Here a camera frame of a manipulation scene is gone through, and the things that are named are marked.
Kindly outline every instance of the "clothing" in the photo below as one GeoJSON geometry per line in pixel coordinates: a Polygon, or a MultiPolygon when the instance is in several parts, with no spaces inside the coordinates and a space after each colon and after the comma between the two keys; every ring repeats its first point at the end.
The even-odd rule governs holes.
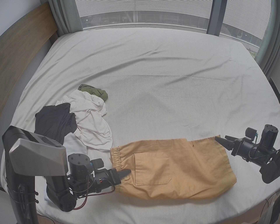
{"type": "Polygon", "coordinates": [[[141,199],[211,199],[236,183],[225,148],[212,138],[147,140],[112,148],[117,171],[131,169],[116,191],[141,199]]]}
{"type": "Polygon", "coordinates": [[[100,97],[101,99],[103,99],[104,101],[108,99],[108,94],[106,93],[105,90],[97,89],[97,88],[94,88],[93,86],[90,86],[87,84],[81,84],[78,87],[78,90],[80,90],[82,92],[88,92],[91,95],[96,95],[96,96],[100,97]]]}
{"type": "Polygon", "coordinates": [[[69,97],[64,96],[61,103],[70,103],[70,112],[75,114],[77,130],[74,134],[82,143],[93,149],[109,151],[112,147],[112,132],[102,118],[106,114],[106,105],[100,97],[88,92],[75,90],[69,97]]]}
{"type": "MultiPolygon", "coordinates": [[[[67,175],[70,174],[68,156],[73,153],[81,153],[87,155],[87,147],[73,134],[69,133],[64,137],[63,146],[66,148],[66,156],[67,156],[67,164],[68,164],[68,172],[67,175]]],[[[44,199],[45,201],[53,203],[47,196],[46,191],[47,184],[44,187],[44,199]]]]}
{"type": "Polygon", "coordinates": [[[69,113],[70,103],[44,106],[35,114],[34,133],[49,137],[63,144],[64,137],[77,129],[75,114],[69,113]]]}

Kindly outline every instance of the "wooden bed frame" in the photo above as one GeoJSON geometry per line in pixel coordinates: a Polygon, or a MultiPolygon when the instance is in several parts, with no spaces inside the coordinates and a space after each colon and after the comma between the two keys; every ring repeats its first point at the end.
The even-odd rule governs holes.
{"type": "Polygon", "coordinates": [[[15,22],[0,36],[0,115],[17,80],[58,30],[49,3],[46,2],[15,22]]]}

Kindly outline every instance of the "curtain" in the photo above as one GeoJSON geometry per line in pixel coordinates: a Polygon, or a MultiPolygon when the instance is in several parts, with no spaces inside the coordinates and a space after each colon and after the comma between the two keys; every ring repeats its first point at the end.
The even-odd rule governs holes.
{"type": "Polygon", "coordinates": [[[75,0],[48,0],[58,27],[58,36],[83,31],[75,0]]]}
{"type": "Polygon", "coordinates": [[[263,58],[260,60],[257,57],[257,62],[268,80],[271,77],[273,68],[280,60],[280,0],[275,0],[274,7],[276,8],[276,15],[271,38],[269,40],[267,49],[263,54],[263,58]]]}

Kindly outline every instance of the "bed sheet wrinkle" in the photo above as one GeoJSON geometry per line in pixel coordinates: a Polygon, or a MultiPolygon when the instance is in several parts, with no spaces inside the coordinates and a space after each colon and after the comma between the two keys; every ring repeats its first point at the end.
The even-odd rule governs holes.
{"type": "MultiPolygon", "coordinates": [[[[149,139],[243,137],[247,127],[260,132],[266,123],[280,127],[278,100],[241,43],[156,28],[59,37],[27,84],[11,124],[34,131],[35,113],[82,83],[109,95],[104,119],[112,130],[113,147],[149,139]]],[[[280,147],[280,137],[275,147],[280,147]]],[[[237,183],[214,200],[144,202],[114,193],[90,197],[83,209],[64,213],[44,201],[45,180],[36,177],[37,211],[65,224],[217,223],[245,212],[280,186],[278,179],[264,184],[258,166],[230,153],[237,183]]],[[[107,154],[88,148],[88,156],[103,158],[107,169],[112,166],[107,154]]],[[[3,168],[1,163],[1,180],[3,168]]]]}

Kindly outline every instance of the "white bed sheet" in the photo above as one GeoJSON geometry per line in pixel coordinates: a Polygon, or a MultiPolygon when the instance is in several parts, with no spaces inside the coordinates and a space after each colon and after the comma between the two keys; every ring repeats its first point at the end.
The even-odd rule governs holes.
{"type": "MultiPolygon", "coordinates": [[[[12,125],[34,131],[35,113],[82,83],[106,90],[104,119],[113,147],[143,139],[243,137],[280,127],[280,105],[241,43],[217,36],[159,28],[83,31],[60,37],[27,84],[12,125]]],[[[280,147],[280,136],[275,142],[280,147]]],[[[44,201],[36,177],[37,211],[65,224],[215,223],[257,205],[280,187],[262,182],[259,167],[227,151],[237,183],[212,200],[139,200],[118,193],[89,197],[84,208],[62,212],[44,201]]],[[[88,149],[111,168],[109,153],[88,149]]],[[[1,182],[4,187],[4,167],[1,182]]]]}

